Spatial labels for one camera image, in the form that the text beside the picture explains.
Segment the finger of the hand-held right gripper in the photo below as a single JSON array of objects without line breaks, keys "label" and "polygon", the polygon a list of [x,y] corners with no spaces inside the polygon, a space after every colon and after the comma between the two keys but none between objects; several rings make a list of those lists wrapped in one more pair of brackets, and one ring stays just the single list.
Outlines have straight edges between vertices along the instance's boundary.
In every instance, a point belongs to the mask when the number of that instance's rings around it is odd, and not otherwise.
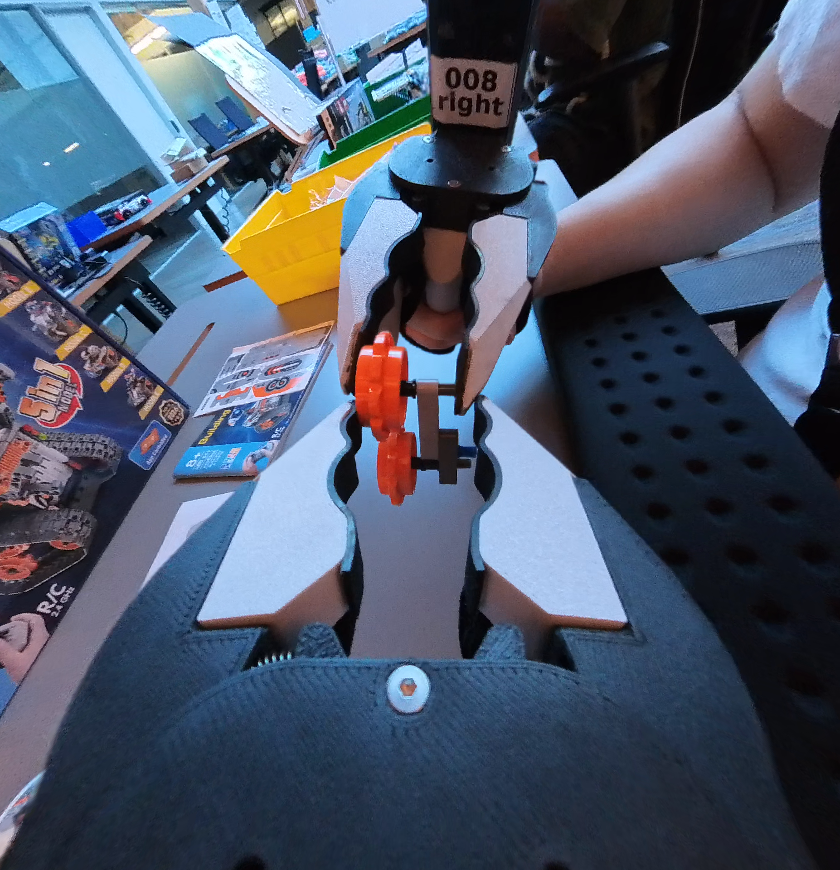
[{"label": "finger of the hand-held right gripper", "polygon": [[528,220],[497,214],[474,223],[469,243],[480,258],[469,289],[469,324],[457,366],[456,413],[465,414],[487,385],[523,310],[528,277]]},{"label": "finger of the hand-held right gripper", "polygon": [[362,333],[378,323],[374,294],[390,276],[389,260],[395,245],[419,227],[421,215],[400,199],[375,198],[340,259],[336,353],[340,386],[354,392],[355,366],[364,340]]}]

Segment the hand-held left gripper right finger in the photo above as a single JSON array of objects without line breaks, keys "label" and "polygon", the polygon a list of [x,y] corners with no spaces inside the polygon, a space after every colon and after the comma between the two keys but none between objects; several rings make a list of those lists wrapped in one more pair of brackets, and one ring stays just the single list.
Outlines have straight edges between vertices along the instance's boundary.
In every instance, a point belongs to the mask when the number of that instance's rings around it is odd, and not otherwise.
[{"label": "hand-held left gripper right finger", "polygon": [[529,658],[558,629],[617,633],[629,624],[575,476],[488,397],[474,405],[465,658],[494,625],[513,625]]}]

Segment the orange wheel grey beam assembly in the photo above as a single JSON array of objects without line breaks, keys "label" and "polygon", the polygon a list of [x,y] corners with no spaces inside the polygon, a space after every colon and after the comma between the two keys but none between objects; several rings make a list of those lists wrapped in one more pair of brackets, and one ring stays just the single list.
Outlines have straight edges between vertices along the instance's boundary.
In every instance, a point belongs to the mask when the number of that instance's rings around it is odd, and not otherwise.
[{"label": "orange wheel grey beam assembly", "polygon": [[439,425],[440,399],[456,397],[457,386],[410,379],[408,367],[406,349],[383,331],[361,348],[355,368],[356,414],[378,443],[378,488],[393,506],[414,494],[418,473],[454,485],[476,457],[474,447],[460,445],[458,430]]}]

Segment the person's right forearm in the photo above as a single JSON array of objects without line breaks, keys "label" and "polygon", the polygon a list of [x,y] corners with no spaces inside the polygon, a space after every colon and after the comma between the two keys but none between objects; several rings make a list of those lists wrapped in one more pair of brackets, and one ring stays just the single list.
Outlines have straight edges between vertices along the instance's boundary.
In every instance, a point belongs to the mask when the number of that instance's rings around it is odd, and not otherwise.
[{"label": "person's right forearm", "polygon": [[815,200],[830,132],[786,101],[777,59],[562,209],[534,297],[710,254]]}]

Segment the grey desk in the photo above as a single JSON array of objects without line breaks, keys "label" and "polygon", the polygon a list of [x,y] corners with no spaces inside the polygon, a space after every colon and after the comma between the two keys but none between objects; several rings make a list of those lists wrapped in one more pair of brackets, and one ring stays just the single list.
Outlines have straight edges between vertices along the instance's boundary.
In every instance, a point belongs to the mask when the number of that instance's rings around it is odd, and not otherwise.
[{"label": "grey desk", "polygon": [[[336,316],[336,290],[276,307],[246,278],[182,304],[142,350],[141,361],[157,375],[173,374],[211,324],[175,383],[177,393],[196,407],[234,346]],[[556,392],[533,314],[504,350],[484,392],[534,439],[565,457]],[[242,484],[235,479],[174,481],[175,464],[204,426],[204,419],[191,419],[181,430],[3,713],[0,816],[44,769],[78,685],[135,600],[181,505]],[[349,502],[364,565],[353,656],[461,658],[458,599],[480,495],[470,477],[440,486],[434,475],[420,474],[417,493],[392,507],[378,493],[371,441],[370,435],[362,438],[359,487]]]}]

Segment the person's right hand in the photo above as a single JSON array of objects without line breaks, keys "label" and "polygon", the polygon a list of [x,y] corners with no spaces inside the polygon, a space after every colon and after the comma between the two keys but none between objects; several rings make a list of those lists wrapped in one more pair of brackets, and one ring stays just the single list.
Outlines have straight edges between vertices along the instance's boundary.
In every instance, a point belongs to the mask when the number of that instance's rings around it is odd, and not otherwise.
[{"label": "person's right hand", "polygon": [[402,333],[406,340],[430,353],[450,353],[464,340],[464,315],[459,309],[441,313],[420,303]]}]

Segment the yellow storage bin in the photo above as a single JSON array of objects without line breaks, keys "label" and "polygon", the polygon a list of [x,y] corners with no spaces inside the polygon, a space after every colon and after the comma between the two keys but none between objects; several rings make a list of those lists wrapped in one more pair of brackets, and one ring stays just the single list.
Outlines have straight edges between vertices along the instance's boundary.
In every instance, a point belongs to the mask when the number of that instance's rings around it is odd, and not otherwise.
[{"label": "yellow storage bin", "polygon": [[308,210],[309,180],[363,174],[393,147],[419,134],[393,137],[275,191],[221,247],[236,266],[276,304],[337,288],[340,235],[346,198]]}]

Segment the open instruction manual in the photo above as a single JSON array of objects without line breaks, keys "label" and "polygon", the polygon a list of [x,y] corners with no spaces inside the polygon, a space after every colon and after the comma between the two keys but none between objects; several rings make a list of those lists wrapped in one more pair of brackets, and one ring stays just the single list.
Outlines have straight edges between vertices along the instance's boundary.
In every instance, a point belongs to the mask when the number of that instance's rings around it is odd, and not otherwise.
[{"label": "open instruction manual", "polygon": [[143,588],[162,568],[164,563],[175,555],[201,525],[223,506],[233,493],[223,493],[205,498],[197,498],[184,502],[177,510],[175,518],[168,528],[160,549],[157,551],[142,584]]}]

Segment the blue instruction booklet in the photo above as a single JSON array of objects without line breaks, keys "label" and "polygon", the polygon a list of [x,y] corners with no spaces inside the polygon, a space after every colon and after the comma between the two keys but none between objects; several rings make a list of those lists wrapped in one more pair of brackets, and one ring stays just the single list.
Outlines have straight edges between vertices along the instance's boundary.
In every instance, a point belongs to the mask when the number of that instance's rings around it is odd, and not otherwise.
[{"label": "blue instruction booklet", "polygon": [[274,374],[253,386],[249,400],[217,411],[175,466],[174,479],[249,479],[278,456],[298,418],[331,344],[278,362]]}]

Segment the green storage bin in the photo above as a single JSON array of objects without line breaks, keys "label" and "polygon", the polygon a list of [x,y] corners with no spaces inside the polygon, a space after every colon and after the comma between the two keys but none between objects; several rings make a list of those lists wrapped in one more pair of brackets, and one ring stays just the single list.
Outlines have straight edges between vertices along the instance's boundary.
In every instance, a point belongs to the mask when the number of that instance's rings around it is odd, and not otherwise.
[{"label": "green storage bin", "polygon": [[318,169],[325,169],[341,160],[350,158],[367,148],[381,144],[393,137],[428,135],[431,132],[431,95],[427,94],[407,103],[402,108],[383,116],[357,132],[341,139],[337,146],[320,156]]}]

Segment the folded building booklets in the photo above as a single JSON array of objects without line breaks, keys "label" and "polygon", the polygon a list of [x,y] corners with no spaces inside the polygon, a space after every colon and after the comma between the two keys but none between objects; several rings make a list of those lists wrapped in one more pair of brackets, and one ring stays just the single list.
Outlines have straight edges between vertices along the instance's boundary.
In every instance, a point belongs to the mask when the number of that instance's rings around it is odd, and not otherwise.
[{"label": "folded building booklets", "polygon": [[334,325],[327,321],[235,347],[194,417],[304,390],[327,355]]}]

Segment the dark toy box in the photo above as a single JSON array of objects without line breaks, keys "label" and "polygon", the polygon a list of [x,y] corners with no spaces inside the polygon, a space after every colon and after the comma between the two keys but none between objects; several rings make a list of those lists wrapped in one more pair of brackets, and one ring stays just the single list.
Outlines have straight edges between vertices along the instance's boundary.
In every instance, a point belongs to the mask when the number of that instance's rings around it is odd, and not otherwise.
[{"label": "dark toy box", "polygon": [[318,109],[317,123],[330,149],[376,120],[369,94],[360,78],[339,87],[321,101]]},{"label": "dark toy box", "polygon": [[80,251],[59,212],[25,210],[13,223],[12,238],[34,271],[55,286],[76,280]]}]

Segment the leaning white printed board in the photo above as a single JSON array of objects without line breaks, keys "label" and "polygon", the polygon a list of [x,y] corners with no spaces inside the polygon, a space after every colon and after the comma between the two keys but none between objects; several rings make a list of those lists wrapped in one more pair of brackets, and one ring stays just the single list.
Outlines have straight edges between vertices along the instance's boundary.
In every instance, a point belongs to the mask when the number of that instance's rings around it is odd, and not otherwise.
[{"label": "leaning white printed board", "polygon": [[209,38],[195,50],[223,72],[233,92],[296,145],[320,133],[321,101],[276,58],[237,34]]}]

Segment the blue robot kit box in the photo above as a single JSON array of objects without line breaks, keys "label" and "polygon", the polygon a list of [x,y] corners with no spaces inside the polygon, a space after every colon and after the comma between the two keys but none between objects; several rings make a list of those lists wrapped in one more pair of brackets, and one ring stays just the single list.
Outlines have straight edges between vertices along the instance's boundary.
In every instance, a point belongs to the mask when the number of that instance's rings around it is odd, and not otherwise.
[{"label": "blue robot kit box", "polygon": [[0,718],[187,416],[0,245]]}]

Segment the blue storage bin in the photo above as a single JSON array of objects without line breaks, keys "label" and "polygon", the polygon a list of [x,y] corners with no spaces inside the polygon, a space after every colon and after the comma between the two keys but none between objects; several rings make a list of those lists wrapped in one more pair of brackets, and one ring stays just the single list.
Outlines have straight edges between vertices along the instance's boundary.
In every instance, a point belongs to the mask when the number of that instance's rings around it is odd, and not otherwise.
[{"label": "blue storage bin", "polygon": [[109,228],[97,212],[86,212],[66,220],[66,229],[74,244],[81,250],[104,236]]}]

